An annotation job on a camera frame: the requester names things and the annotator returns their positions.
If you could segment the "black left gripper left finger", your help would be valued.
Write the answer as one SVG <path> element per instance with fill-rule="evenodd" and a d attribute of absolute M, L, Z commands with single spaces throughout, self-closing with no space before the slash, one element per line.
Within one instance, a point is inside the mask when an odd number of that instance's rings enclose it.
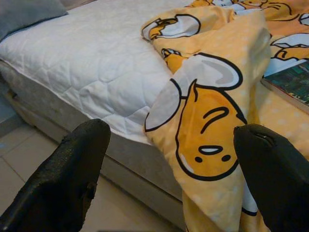
<path fill-rule="evenodd" d="M 80 124 L 30 176 L 0 217 L 2 232 L 78 232 L 94 199 L 111 137 L 100 119 Z"/>

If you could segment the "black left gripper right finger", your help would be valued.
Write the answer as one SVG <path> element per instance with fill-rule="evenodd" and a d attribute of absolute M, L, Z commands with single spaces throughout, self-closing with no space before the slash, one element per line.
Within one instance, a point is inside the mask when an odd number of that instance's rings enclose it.
<path fill-rule="evenodd" d="M 272 232 L 309 230 L 309 162 L 282 135 L 258 124 L 234 128 L 249 190 Z"/>

